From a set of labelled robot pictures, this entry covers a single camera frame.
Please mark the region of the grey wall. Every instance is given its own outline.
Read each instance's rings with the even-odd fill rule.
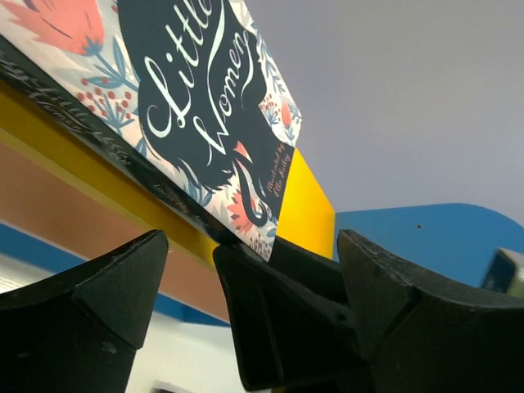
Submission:
[[[524,224],[524,1],[246,3],[337,211],[460,201]]]

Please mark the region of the dark navy silhouette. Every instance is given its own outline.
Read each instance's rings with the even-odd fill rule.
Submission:
[[[237,171],[247,218],[257,226],[263,226],[269,218],[262,203],[258,209],[251,204],[252,197],[265,202],[277,218],[283,188],[273,192],[267,187],[275,179],[275,152],[292,157],[294,148],[275,137],[259,109],[267,88],[256,37],[239,24],[229,0],[119,0],[119,19],[140,78],[142,131],[154,151],[210,192],[229,185]],[[216,38],[217,31],[223,35]],[[251,81],[244,88],[247,80]],[[191,106],[184,116],[177,116],[166,97],[172,97],[180,110],[189,99]],[[196,123],[205,125],[204,133],[225,154],[198,132],[195,116],[199,119]],[[234,150],[238,142],[251,160]]]

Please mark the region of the blue panel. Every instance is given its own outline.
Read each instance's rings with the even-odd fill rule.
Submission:
[[[22,260],[52,273],[59,273],[84,262],[78,256],[51,246],[46,242],[0,224],[0,254]],[[168,296],[158,294],[155,311],[184,322],[213,326],[229,326],[225,322],[193,309]]]
[[[524,228],[493,210],[465,204],[337,214],[336,231],[354,229],[387,250],[446,277],[479,286],[497,248],[524,251]]]

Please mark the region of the yellow panel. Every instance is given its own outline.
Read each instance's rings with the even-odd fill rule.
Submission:
[[[5,84],[0,84],[0,142],[113,211],[145,228],[163,229],[173,246],[181,246],[207,265],[212,263],[213,241]],[[278,235],[331,257],[334,228],[335,212],[297,151]]]
[[[277,235],[332,258],[335,210],[298,150],[291,162]]]

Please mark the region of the blue curved surface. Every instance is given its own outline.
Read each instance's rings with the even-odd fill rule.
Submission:
[[[475,287],[499,247],[524,252],[521,225],[496,211],[459,203],[338,213],[336,234],[341,229],[353,229],[407,260]]]

